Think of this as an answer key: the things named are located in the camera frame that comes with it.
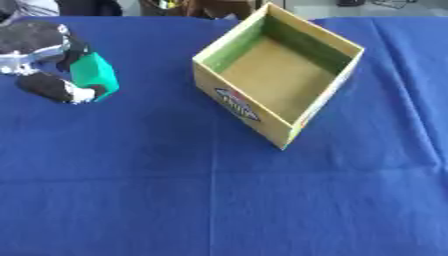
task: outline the green cube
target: green cube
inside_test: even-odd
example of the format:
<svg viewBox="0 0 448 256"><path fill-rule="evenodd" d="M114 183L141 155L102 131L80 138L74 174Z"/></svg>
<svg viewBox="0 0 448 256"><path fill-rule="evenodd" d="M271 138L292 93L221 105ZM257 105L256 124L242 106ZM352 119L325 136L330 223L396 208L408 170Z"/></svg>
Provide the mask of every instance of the green cube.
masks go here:
<svg viewBox="0 0 448 256"><path fill-rule="evenodd" d="M118 91L119 85L112 66L97 53L81 57L70 65L73 83L80 88L92 85L102 85L106 93L98 97L100 101Z"/></svg>

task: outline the box bottom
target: box bottom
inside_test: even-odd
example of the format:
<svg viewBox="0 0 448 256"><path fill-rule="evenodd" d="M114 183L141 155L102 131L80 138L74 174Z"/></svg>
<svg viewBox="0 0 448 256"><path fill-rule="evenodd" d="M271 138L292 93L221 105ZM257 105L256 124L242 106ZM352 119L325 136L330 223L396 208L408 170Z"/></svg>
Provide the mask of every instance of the box bottom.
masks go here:
<svg viewBox="0 0 448 256"><path fill-rule="evenodd" d="M262 36L221 75L293 124L335 75L268 36Z"/></svg>

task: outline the table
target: table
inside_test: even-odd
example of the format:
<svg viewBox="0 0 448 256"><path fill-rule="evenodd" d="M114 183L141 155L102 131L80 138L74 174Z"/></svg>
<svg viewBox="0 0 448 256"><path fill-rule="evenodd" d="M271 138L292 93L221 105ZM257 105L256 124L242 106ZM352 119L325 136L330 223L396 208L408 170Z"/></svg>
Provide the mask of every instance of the table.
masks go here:
<svg viewBox="0 0 448 256"><path fill-rule="evenodd" d="M0 77L1 255L448 253L448 19L316 21L367 50L284 152L194 88L234 23L53 21L121 90L59 105Z"/></svg>

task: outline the open box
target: open box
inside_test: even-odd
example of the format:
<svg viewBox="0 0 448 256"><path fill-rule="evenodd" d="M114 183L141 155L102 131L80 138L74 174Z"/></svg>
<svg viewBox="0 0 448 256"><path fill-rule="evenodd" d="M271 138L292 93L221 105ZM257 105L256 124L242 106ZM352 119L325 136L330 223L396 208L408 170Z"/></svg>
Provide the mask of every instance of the open box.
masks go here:
<svg viewBox="0 0 448 256"><path fill-rule="evenodd" d="M196 85L284 149L364 49L268 3L193 58Z"/></svg>

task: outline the printed label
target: printed label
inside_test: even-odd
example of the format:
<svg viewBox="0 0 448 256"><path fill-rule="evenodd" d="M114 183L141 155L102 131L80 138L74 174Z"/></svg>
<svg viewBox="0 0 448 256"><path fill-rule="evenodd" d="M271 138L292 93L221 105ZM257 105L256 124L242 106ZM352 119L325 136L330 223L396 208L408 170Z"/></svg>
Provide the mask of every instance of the printed label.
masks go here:
<svg viewBox="0 0 448 256"><path fill-rule="evenodd" d="M215 88L218 95L226 106L228 106L232 112L236 115L245 117L254 121L260 121L260 118L252 111L246 102L241 98L238 92Z"/></svg>

